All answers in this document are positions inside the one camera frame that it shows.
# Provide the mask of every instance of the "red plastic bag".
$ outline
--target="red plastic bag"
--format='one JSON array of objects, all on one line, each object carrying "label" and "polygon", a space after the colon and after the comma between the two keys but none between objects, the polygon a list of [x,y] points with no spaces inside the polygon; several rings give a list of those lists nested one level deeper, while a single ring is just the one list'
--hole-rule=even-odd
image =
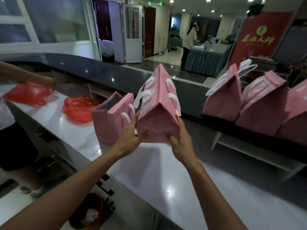
[{"label": "red plastic bag", "polygon": [[17,85],[15,88],[4,94],[2,97],[30,106],[46,105],[46,97],[54,93],[54,88],[46,87],[34,82],[25,82]]},{"label": "red plastic bag", "polygon": [[92,121],[91,109],[101,104],[100,101],[87,97],[68,97],[64,100],[62,112],[77,123]]}]

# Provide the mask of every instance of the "forearm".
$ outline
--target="forearm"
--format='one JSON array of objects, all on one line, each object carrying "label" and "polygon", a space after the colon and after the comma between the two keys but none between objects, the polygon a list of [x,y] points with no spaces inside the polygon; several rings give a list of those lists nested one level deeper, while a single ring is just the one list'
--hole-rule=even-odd
[{"label": "forearm", "polygon": [[198,159],[195,158],[185,166],[191,177],[208,229],[247,230]]},{"label": "forearm", "polygon": [[0,61],[0,78],[15,82],[31,81],[45,86],[55,86],[55,81],[51,77],[44,77],[2,61]]},{"label": "forearm", "polygon": [[8,220],[1,230],[60,229],[98,180],[119,158],[116,149],[112,148]]}]

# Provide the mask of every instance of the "blue tablecloth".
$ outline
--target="blue tablecloth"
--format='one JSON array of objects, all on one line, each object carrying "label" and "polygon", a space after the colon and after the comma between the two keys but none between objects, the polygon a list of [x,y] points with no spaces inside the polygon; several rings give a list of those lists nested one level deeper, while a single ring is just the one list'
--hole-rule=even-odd
[{"label": "blue tablecloth", "polygon": [[170,51],[172,47],[182,47],[182,38],[168,37],[167,49]]},{"label": "blue tablecloth", "polygon": [[225,67],[232,45],[214,44],[206,50],[190,50],[185,70],[216,78]]}]

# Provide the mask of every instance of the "ceiling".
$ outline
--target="ceiling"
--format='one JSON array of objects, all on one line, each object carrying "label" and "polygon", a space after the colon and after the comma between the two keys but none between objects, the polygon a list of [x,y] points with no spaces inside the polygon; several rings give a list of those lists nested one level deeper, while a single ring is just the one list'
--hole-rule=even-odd
[{"label": "ceiling", "polygon": [[185,13],[198,15],[203,17],[219,18],[223,14],[233,14],[236,16],[244,15],[248,11],[248,6],[252,4],[260,4],[262,0],[255,0],[249,3],[248,0],[211,0],[207,3],[206,0],[174,0],[174,3],[170,3],[170,0],[152,0],[157,2],[163,2],[170,5],[172,13],[182,13],[182,9],[185,9]]}]

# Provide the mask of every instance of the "white shirt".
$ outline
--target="white shirt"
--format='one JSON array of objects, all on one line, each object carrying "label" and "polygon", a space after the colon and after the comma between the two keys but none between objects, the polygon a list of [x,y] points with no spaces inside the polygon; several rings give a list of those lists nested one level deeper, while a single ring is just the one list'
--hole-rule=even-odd
[{"label": "white shirt", "polygon": [[197,34],[195,28],[192,27],[190,33],[185,37],[185,41],[183,42],[182,46],[186,47],[187,49],[193,49],[193,40],[195,39],[197,39]]},{"label": "white shirt", "polygon": [[0,98],[0,131],[15,123],[15,118],[9,107]]}]

